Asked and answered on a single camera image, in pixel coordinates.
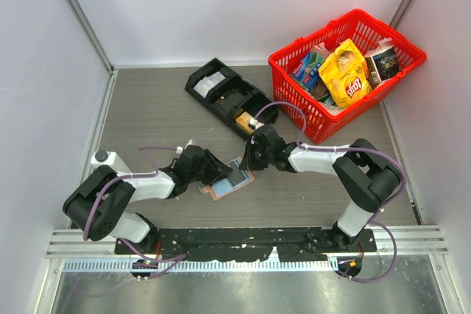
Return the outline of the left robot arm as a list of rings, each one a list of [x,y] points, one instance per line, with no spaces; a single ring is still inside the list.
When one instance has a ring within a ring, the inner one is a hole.
[[[173,199],[192,183],[211,186],[233,171],[200,146],[189,144],[176,152],[177,157],[164,168],[133,173],[117,153],[96,151],[91,159],[93,172],[65,200],[63,213],[83,231],[84,240],[111,236],[126,240],[142,254],[152,252],[158,242],[157,227],[143,215],[127,212],[128,205]]]

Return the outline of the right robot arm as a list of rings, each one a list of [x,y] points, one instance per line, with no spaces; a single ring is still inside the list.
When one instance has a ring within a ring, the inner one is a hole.
[[[332,228],[333,245],[340,251],[356,246],[364,227],[406,187],[406,173],[397,161],[362,138],[340,147],[287,143],[273,126],[263,125],[247,141],[240,168],[262,171],[270,165],[282,172],[339,178],[350,197]]]

